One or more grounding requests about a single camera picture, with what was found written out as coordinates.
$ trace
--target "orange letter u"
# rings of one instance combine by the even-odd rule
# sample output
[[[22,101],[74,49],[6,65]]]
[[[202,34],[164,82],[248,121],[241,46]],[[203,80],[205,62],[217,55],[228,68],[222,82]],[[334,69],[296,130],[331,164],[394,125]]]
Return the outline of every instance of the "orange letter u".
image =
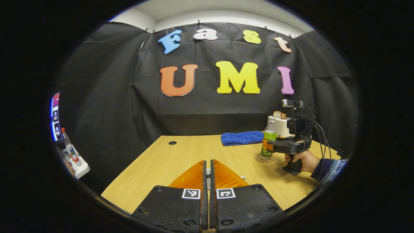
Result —
[[[174,87],[174,73],[178,70],[177,66],[168,66],[159,70],[161,73],[161,91],[168,96],[183,96],[194,87],[194,71],[198,68],[195,64],[183,65],[185,71],[185,82],[182,87]]]

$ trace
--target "wrist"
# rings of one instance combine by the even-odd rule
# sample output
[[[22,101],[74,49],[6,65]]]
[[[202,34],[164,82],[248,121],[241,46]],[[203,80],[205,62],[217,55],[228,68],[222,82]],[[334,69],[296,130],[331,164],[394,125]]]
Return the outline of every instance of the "wrist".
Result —
[[[320,162],[320,159],[313,156],[308,172],[312,174],[315,171],[316,167],[318,166],[319,162]]]

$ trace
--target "coaster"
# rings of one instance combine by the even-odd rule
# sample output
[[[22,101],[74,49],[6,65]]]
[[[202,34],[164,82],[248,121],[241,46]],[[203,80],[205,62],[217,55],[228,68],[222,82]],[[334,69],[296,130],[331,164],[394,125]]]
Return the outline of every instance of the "coaster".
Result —
[[[264,160],[263,158],[264,157],[262,157],[260,154],[256,155],[256,160],[261,162],[261,163],[269,163],[269,162],[273,161],[273,155],[268,160]]]

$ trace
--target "pink letter i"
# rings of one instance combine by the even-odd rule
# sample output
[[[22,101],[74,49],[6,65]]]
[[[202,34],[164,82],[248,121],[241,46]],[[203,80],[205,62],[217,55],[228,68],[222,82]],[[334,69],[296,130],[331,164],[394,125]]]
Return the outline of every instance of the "pink letter i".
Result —
[[[290,83],[290,69],[284,66],[279,66],[277,69],[282,75],[282,93],[285,95],[292,95],[295,91],[292,89],[292,84]]]

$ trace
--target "black cable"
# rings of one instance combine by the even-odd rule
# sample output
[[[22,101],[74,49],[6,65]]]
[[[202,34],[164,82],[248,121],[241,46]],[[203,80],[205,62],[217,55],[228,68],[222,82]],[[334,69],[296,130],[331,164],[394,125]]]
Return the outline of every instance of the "black cable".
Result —
[[[328,170],[328,175],[327,175],[327,178],[329,177],[329,175],[330,175],[330,173],[331,173],[331,167],[332,167],[332,154],[331,154],[331,148],[330,148],[330,146],[329,146],[329,143],[328,143],[328,141],[326,140],[326,135],[325,135],[325,132],[323,131],[323,129],[322,129],[322,127],[320,126],[320,124],[318,124],[316,121],[311,121],[311,122],[313,122],[313,123],[315,123],[320,129],[321,129],[321,131],[322,131],[322,134],[323,134],[323,137],[325,138],[325,146],[326,146],[326,144],[328,144],[328,149],[329,149],[329,159],[330,159],[330,164],[329,164],[329,170]]]
[[[314,126],[314,127],[317,129],[317,131],[318,131],[319,141],[320,141],[320,142],[322,142],[322,141],[320,140],[320,135],[319,135],[319,133],[320,133],[321,131],[318,129],[318,127],[317,127],[317,126],[315,126],[315,125],[312,125],[312,126]],[[313,191],[315,190],[316,186],[318,185],[318,183],[319,183],[319,181],[320,181],[320,177],[321,177],[321,175],[322,175],[322,168],[323,168],[323,165],[324,165],[324,163],[325,163],[326,142],[327,142],[327,141],[326,141],[326,137],[324,137],[324,140],[325,140],[325,143],[324,143],[324,150],[323,150],[323,153],[322,153],[322,144],[321,144],[321,143],[319,143],[319,145],[320,145],[320,150],[321,150],[321,153],[322,153],[322,167],[321,167],[321,171],[320,171],[320,173],[319,173],[318,179],[316,180],[316,184],[315,184],[315,186],[313,187],[313,189],[311,190],[311,192],[313,192]]]
[[[309,112],[310,112],[310,114],[312,115],[312,119],[315,121],[315,117],[313,116],[313,113],[312,113],[312,111],[311,111],[311,109],[305,104],[305,107],[307,107],[308,108],[308,110],[309,110]]]
[[[310,114],[312,115],[312,119],[313,119],[313,121],[315,121],[315,116],[313,115],[313,113],[312,113],[312,111],[311,111],[311,109],[305,104],[305,107],[309,110],[309,112],[310,112]],[[321,156],[322,156],[322,167],[323,167],[323,164],[324,164],[324,162],[325,162],[325,152],[326,152],[326,138],[324,137],[324,139],[325,139],[325,143],[324,143],[324,151],[322,152],[322,144],[321,144],[321,139],[320,139],[320,130],[318,129],[318,127],[317,126],[314,126],[314,125],[312,125],[313,127],[315,127],[318,131],[317,131],[317,133],[318,133],[318,139],[319,139],[319,146],[320,146],[320,153],[321,153]],[[319,180],[320,180],[320,177],[321,177],[321,174],[322,173],[319,173],[319,177],[318,177],[318,179],[316,180],[316,183],[315,183],[315,186],[313,186],[313,189],[311,190],[311,192],[313,192],[314,190],[315,190],[315,188],[316,188],[316,186],[318,185],[318,183],[319,183]]]
[[[318,133],[318,138],[319,138],[319,141],[320,141],[320,134],[319,134],[320,130],[314,125],[312,125],[312,127],[315,127],[318,130],[317,133]],[[324,162],[323,158],[324,158],[325,155],[322,152],[322,144],[319,143],[319,146],[320,146],[320,153],[321,153],[321,156],[322,156],[322,166],[323,166],[323,162]],[[319,183],[319,179],[320,179],[320,175],[319,175],[318,179],[316,180],[315,186],[313,186],[313,189],[311,190],[311,192],[313,192],[315,190],[316,186]]]

